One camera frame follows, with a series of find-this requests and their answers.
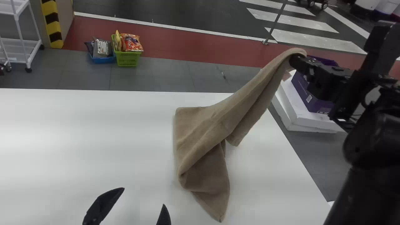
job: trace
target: green basket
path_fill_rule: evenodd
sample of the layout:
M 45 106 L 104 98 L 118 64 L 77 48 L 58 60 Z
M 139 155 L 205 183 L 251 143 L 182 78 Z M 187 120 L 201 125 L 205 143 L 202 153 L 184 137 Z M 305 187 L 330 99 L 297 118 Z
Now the green basket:
M 114 46 L 115 34 L 111 35 L 112 45 Z M 117 57 L 118 66 L 137 66 L 140 54 L 142 52 L 119 52 L 115 51 L 115 56 Z

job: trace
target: white box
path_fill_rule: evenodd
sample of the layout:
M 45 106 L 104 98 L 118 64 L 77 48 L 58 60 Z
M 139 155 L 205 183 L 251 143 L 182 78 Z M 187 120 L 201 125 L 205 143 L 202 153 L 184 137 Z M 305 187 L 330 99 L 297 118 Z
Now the white box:
M 336 133 L 343 131 L 327 115 L 309 112 L 292 84 L 290 77 L 281 81 L 272 104 L 290 131 Z

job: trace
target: white floor marking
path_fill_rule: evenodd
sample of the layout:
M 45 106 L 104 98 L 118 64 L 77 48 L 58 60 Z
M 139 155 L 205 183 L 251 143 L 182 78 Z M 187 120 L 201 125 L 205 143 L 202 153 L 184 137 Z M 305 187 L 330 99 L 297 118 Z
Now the white floor marking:
M 320 3 L 316 3 L 316 6 L 321 8 L 321 4 Z M 351 22 L 350 20 L 346 19 L 345 17 L 343 17 L 342 15 L 340 15 L 339 13 L 335 12 L 333 9 L 330 9 L 329 7 L 325 9 L 325 12 L 330 14 L 331 16 L 333 16 L 334 18 L 336 18 L 337 20 L 339 20 L 340 22 L 344 23 L 345 25 L 347 25 L 348 27 L 350 27 L 351 29 L 353 29 L 355 32 L 359 33 L 361 36 L 368 38 L 370 33 L 365 31 L 364 29 L 362 29 L 361 27 L 355 25 L 353 22 Z
M 284 42 L 290 44 L 306 45 L 316 48 L 366 54 L 365 51 L 358 47 L 356 44 L 346 40 L 325 38 L 278 29 L 274 29 L 274 31 L 272 32 L 272 36 L 276 41 L 278 41 L 278 43 Z
M 267 20 L 267 21 L 273 22 L 273 21 L 275 21 L 275 18 L 278 15 L 276 13 L 264 12 L 261 10 L 256 10 L 256 9 L 251 9 L 251 8 L 247 8 L 247 10 L 249 10 L 250 13 L 259 20 Z M 278 20 L 278 23 L 339 33 L 335 29 L 333 29 L 331 26 L 329 26 L 328 24 L 326 24 L 324 22 L 319 22 L 319 21 L 315 21 L 315 20 L 307 20 L 307 19 L 297 18 L 297 17 L 293 17 L 293 16 L 281 15 Z
M 173 29 L 173 30 L 184 30 L 184 31 L 196 32 L 196 33 L 202 33 L 202 34 L 212 34 L 212 35 L 217 35 L 217 36 L 225 36 L 225 37 L 240 38 L 240 39 L 247 39 L 247 40 L 259 40 L 259 41 L 265 40 L 265 38 L 256 38 L 256 37 L 220 33 L 220 32 L 208 31 L 208 30 L 192 29 L 192 28 L 186 28 L 186 27 L 180 27 L 180 26 L 171 26 L 171 25 L 166 25 L 166 24 L 150 23 L 150 22 L 144 22 L 144 21 L 139 21 L 139 20 L 116 18 L 116 17 L 111 17 L 111 16 L 101 16 L 101 15 L 89 14 L 89 13 L 84 13 L 84 12 L 75 12 L 75 15 L 96 18 L 96 19 L 101 19 L 101 20 L 112 20 L 112 21 L 124 22 L 124 23 L 130 23 L 130 24 L 156 26 L 156 27 L 168 28 L 168 29 Z M 277 43 L 277 41 L 275 41 L 275 40 L 268 40 L 268 42 L 269 43 Z
M 277 8 L 280 9 L 282 7 L 282 3 L 279 2 L 273 2 L 273 1 L 268 1 L 268 0 L 239 0 L 241 2 L 247 2 L 259 6 L 266 6 L 270 8 Z M 304 7 L 299 7 L 299 6 L 292 6 L 292 5 L 286 5 L 284 8 L 285 11 L 290 11 L 290 12 L 297 12 L 297 13 L 302 13 L 302 14 L 307 14 L 311 16 L 315 16 L 312 14 L 310 11 L 308 11 Z

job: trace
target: blue basket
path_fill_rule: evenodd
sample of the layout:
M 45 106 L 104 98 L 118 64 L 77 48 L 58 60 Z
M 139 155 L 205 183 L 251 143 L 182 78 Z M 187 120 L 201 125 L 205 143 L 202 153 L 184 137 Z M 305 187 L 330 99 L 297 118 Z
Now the blue basket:
M 85 42 L 86 47 L 88 48 L 88 53 L 90 58 L 92 59 L 93 63 L 95 64 L 101 64 L 101 63 L 113 63 L 115 62 L 115 53 L 113 51 L 112 56 L 111 57 L 105 57 L 105 58 L 93 58 L 92 55 L 90 54 L 90 49 L 89 49 L 89 45 L 87 44 L 90 42 Z

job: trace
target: purple box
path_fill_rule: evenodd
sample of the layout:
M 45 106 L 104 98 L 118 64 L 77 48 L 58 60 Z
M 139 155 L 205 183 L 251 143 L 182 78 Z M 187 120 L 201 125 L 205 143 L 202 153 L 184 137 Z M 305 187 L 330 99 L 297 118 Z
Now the purple box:
M 309 57 L 313 57 L 327 66 L 339 66 L 333 60 L 319 58 L 315 56 Z M 328 114 L 329 111 L 332 109 L 334 105 L 332 102 L 319 100 L 307 91 L 308 82 L 304 74 L 296 72 L 292 78 L 292 84 L 297 90 L 297 93 L 299 94 L 301 100 L 303 100 L 304 104 L 306 105 L 308 111 L 312 113 Z

